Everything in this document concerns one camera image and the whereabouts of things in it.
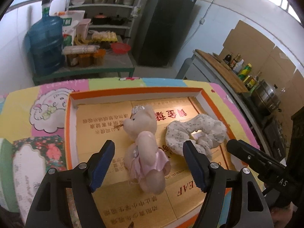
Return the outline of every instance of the electrical wire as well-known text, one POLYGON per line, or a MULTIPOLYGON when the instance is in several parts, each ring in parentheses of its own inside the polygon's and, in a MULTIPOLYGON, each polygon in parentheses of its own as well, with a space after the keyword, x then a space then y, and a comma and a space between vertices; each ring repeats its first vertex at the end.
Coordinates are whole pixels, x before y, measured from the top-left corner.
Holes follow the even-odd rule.
MULTIPOLYGON (((212 0, 212 2, 210 3, 209 7, 207 8, 207 10, 206 10, 206 12, 205 12, 205 14, 204 14, 204 16, 203 16, 202 19, 205 19, 206 15, 207 15, 207 13, 208 13, 208 11, 209 11, 211 5, 214 3, 214 1, 215 1, 215 0, 212 0)), ((183 45, 181 46, 180 50, 182 50, 182 49, 186 46, 186 44, 189 43, 189 41, 194 37, 195 33, 197 33, 197 31, 199 30, 199 28, 200 28, 201 25, 202 25, 202 24, 199 23, 197 29, 196 29, 196 30, 194 31, 194 33, 189 37, 189 39, 187 39, 187 40, 185 41, 185 43, 183 43, 183 45)))

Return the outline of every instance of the wooden cutting board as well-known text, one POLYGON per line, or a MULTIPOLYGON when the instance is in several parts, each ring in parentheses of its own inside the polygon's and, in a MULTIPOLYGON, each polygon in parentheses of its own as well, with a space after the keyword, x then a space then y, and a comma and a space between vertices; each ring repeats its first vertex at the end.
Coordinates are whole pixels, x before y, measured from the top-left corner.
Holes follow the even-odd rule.
POLYGON ((243 81, 231 70, 225 68, 221 63, 215 60, 210 54, 203 52, 201 50, 195 50, 202 58, 204 58, 232 87, 232 89, 237 93, 248 92, 243 81))

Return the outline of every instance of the power outlet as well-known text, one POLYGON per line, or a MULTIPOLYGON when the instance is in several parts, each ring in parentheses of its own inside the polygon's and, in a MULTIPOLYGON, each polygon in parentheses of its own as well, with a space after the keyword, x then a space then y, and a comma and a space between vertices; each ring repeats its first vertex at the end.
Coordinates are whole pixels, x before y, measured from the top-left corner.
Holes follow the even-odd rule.
POLYGON ((199 20, 199 23, 200 23, 200 25, 203 25, 203 24, 205 23, 205 19, 204 19, 204 18, 201 18, 201 19, 199 20))

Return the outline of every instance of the bear ear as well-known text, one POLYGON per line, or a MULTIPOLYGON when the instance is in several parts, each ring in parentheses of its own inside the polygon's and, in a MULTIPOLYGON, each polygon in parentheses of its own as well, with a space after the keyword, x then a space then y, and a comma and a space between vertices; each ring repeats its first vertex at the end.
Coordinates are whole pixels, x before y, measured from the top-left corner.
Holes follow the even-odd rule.
POLYGON ((154 117, 155 117, 155 115, 154 115, 154 110, 153 110, 153 108, 152 108, 151 105, 146 105, 146 106, 145 106, 145 111, 149 114, 149 116, 150 116, 151 118, 154 118, 154 117))

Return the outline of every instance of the red colander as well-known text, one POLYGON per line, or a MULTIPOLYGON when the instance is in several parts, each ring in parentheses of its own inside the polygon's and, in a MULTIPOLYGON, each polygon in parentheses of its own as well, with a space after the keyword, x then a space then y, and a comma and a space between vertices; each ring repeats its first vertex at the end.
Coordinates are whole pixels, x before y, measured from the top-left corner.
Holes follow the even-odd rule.
POLYGON ((116 54, 126 54, 131 49, 131 46, 124 43, 112 43, 111 48, 116 54))

